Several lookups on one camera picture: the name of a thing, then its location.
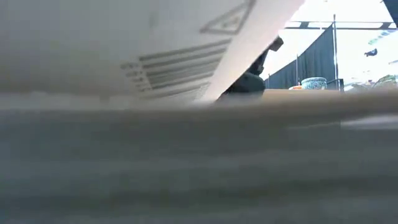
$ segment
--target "blue and white porcelain vase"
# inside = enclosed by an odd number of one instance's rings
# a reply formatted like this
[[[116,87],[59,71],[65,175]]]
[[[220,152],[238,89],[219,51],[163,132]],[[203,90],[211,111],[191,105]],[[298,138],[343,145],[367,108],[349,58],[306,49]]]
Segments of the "blue and white porcelain vase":
[[[313,77],[306,78],[301,82],[303,90],[326,90],[326,78]]]

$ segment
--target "warning triangle symbol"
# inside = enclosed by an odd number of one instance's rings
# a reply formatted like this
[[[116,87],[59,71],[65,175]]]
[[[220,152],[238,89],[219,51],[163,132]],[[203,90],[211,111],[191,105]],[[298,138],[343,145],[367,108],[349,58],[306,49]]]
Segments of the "warning triangle symbol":
[[[255,1],[246,0],[244,3],[207,23],[200,32],[209,34],[238,34],[250,15]]]

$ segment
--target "metal pole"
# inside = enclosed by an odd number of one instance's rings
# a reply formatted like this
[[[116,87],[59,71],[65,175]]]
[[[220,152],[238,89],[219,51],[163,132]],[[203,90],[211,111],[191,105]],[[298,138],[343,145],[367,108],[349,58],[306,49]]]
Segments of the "metal pole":
[[[299,84],[299,55],[296,54],[296,85]]]
[[[335,47],[335,78],[336,78],[336,85],[337,87],[339,87],[340,84],[338,81],[336,14],[333,15],[333,44]]]

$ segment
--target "black curtain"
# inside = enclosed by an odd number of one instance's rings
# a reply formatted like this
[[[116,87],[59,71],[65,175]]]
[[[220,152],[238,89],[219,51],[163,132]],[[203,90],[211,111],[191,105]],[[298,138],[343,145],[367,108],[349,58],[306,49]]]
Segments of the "black curtain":
[[[388,12],[390,13],[392,20],[398,26],[398,1],[397,0],[384,0]]]
[[[273,75],[265,80],[267,89],[288,89],[292,86],[296,85],[295,82],[295,70],[296,70],[296,61],[290,62],[285,67],[281,68],[278,72],[275,72]]]
[[[335,75],[335,50],[333,45],[333,26],[327,28],[298,59],[298,80],[323,77],[329,81]]]

